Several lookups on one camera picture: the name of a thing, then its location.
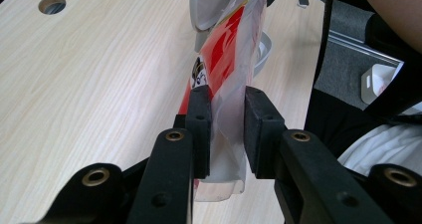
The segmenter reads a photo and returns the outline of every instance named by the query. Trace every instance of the mounting hole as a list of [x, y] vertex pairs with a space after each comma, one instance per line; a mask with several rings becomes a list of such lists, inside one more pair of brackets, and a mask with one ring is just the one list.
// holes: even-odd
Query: mounting hole
[[85, 186], [98, 186], [105, 183], [109, 178], [109, 171], [105, 168], [99, 168], [89, 171], [82, 179]]
[[296, 141], [309, 141], [311, 137], [305, 132], [294, 132], [292, 133], [292, 138]]
[[402, 186], [413, 187], [413, 186], [416, 186], [417, 184], [417, 181], [415, 178], [413, 178], [408, 173], [396, 168], [392, 168], [392, 167], [386, 168], [384, 170], [384, 175], [388, 179], [390, 179], [390, 181], [395, 182], [396, 184], [399, 184]]
[[338, 192], [337, 193], [337, 200], [344, 204], [345, 206], [349, 207], [356, 207], [359, 205], [359, 201], [354, 198], [352, 195], [348, 194], [347, 192]]
[[154, 207], [165, 207], [171, 200], [171, 196], [166, 193], [158, 193], [151, 199], [151, 204]]
[[178, 141], [181, 140], [183, 137], [184, 134], [179, 131], [171, 131], [165, 136], [165, 138], [170, 141]]
[[41, 0], [40, 4], [38, 5], [38, 9], [40, 12], [53, 15], [60, 13], [66, 7], [66, 0]]

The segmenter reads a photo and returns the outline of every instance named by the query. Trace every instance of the white plastic container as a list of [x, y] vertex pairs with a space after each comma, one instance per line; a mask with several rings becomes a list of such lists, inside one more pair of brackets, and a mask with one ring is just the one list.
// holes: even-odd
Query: white plastic container
[[[400, 71], [402, 64], [395, 69], [380, 64], [373, 65], [361, 77], [360, 94], [366, 104], [371, 104], [390, 85], [395, 75]], [[422, 103], [403, 112], [404, 114], [415, 114], [422, 112]]]

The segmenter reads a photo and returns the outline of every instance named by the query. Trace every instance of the plastic bag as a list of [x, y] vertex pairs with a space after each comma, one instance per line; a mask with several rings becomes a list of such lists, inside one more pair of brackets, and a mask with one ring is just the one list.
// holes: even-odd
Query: plastic bag
[[210, 176], [195, 182], [196, 201], [221, 201], [242, 193], [245, 88], [257, 63], [267, 0], [231, 0], [199, 52], [180, 107], [187, 112], [191, 89], [208, 85], [213, 115]]

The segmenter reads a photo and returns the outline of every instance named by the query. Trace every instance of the light wood grain surface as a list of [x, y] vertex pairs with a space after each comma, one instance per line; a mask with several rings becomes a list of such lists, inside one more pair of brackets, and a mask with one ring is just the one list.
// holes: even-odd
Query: light wood grain surface
[[[196, 54], [188, 0], [41, 0], [0, 5], [0, 223], [35, 222], [79, 169], [125, 170], [172, 126]], [[254, 86], [287, 121], [305, 122], [323, 5], [277, 0], [265, 31], [274, 51]], [[195, 203], [194, 223], [282, 223], [273, 181]]]

